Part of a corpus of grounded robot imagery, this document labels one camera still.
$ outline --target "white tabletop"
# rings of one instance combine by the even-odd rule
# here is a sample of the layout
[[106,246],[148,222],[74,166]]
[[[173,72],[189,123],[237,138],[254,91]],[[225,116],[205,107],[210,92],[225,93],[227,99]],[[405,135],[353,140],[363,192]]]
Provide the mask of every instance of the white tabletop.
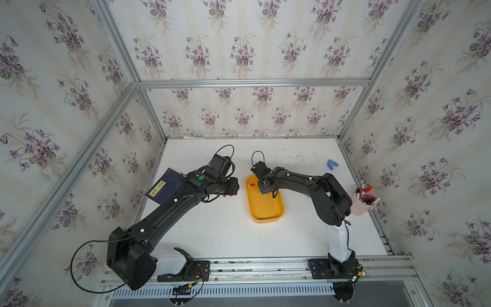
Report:
[[[264,152],[266,165],[284,167],[292,172],[323,175],[332,173],[346,192],[355,189],[335,139],[216,139],[169,140],[157,170],[157,181],[171,168],[188,173],[206,165],[222,146],[232,144],[235,153],[234,177],[241,186],[235,196],[219,197],[211,203],[200,203],[188,211],[161,239],[156,251],[181,247],[194,258],[327,256],[329,241],[327,225],[317,216],[309,197],[290,190],[281,190],[285,215],[272,223],[258,224],[249,214],[245,179],[252,175],[251,155]],[[220,155],[230,156],[231,147]],[[260,153],[254,161],[262,159]],[[334,171],[328,159],[339,166]],[[147,200],[142,218],[158,207]],[[357,256],[387,255],[368,213],[349,216],[350,246]]]

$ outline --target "blue clip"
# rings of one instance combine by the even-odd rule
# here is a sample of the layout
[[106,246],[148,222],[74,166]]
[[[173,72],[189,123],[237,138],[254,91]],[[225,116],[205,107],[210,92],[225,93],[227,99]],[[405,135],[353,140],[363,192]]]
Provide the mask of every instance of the blue clip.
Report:
[[335,161],[333,161],[333,160],[329,159],[329,160],[327,161],[327,167],[328,167],[330,170],[334,170],[334,167],[333,167],[333,166],[338,167],[338,166],[339,166],[339,164],[338,164],[338,163],[336,163]]

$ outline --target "yellow label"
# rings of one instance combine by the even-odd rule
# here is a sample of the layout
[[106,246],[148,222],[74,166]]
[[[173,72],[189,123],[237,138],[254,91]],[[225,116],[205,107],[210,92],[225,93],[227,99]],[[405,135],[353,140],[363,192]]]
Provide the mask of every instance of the yellow label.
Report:
[[165,182],[164,181],[160,181],[159,184],[154,187],[154,189],[152,190],[152,192],[150,192],[150,196],[155,196],[157,195],[157,193],[161,190],[161,188],[165,185]]

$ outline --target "black cable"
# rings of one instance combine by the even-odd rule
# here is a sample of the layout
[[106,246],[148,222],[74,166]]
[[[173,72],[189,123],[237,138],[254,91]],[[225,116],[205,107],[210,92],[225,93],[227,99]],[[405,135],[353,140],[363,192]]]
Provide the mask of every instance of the black cable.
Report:
[[252,162],[252,158],[254,157],[254,154],[255,154],[256,152],[260,152],[260,153],[262,153],[262,154],[263,154],[263,162],[264,162],[264,163],[266,162],[266,159],[264,158],[264,153],[263,153],[261,150],[256,150],[256,151],[254,151],[254,152],[252,153],[252,156],[250,157],[250,163],[252,164],[252,166],[254,166],[254,163]]
[[232,155],[230,156],[230,158],[232,158],[232,157],[234,156],[234,152],[235,152],[234,145],[232,145],[232,144],[227,144],[227,145],[223,146],[222,148],[227,147],[227,146],[232,146]]
[[75,256],[77,255],[77,253],[79,252],[79,250],[84,247],[85,245],[89,244],[89,243],[92,243],[92,242],[100,242],[100,243],[113,243],[113,242],[119,242],[119,241],[124,241],[124,240],[128,240],[134,236],[136,236],[137,234],[139,234],[140,232],[137,232],[135,233],[134,235],[128,237],[128,238],[124,238],[124,239],[119,239],[119,240],[114,240],[114,241],[110,241],[110,240],[90,240],[90,241],[87,241],[85,242],[84,244],[80,245],[80,247],[75,251],[75,253],[73,253],[73,256],[72,256],[72,260],[70,261],[70,276],[72,277],[72,280],[73,282],[75,283],[75,285],[80,289],[80,290],[83,290],[85,292],[89,292],[89,293],[93,293],[93,294],[104,294],[104,293],[109,293],[109,292],[112,292],[112,291],[115,291],[119,288],[121,288],[122,286],[126,285],[126,283],[122,284],[121,286],[117,287],[117,288],[114,288],[113,290],[108,290],[108,291],[102,291],[102,292],[96,292],[96,291],[90,291],[90,290],[87,290],[85,288],[82,288],[82,286],[80,286],[77,281],[75,280],[75,277],[73,276],[73,260],[75,259]]

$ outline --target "floral wallpaper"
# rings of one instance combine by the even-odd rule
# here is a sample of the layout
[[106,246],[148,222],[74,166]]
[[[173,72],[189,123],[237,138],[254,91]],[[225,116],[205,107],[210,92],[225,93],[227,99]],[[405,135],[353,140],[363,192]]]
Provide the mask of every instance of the floral wallpaper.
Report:
[[[447,2],[426,9],[418,39]],[[108,3],[140,78],[177,80],[368,77],[408,0]]]
[[490,12],[426,1],[345,142],[435,306],[491,306]]
[[176,88],[148,91],[172,137],[337,135],[360,86]]
[[90,1],[0,2],[0,258],[128,85],[94,14]]
[[[89,306],[91,294],[80,291],[71,282],[69,264],[73,252],[86,241],[107,240],[118,226],[131,225],[159,150],[153,127],[138,100],[133,100],[60,207],[16,280],[2,293],[0,306]],[[45,169],[37,163],[27,163],[30,168],[25,171]],[[10,207],[3,207],[0,212],[2,248],[5,242],[11,241],[12,222],[8,218],[14,213]],[[96,290],[99,286],[102,275],[109,270],[106,252],[106,244],[95,243],[84,246],[75,256],[73,273],[83,287]]]

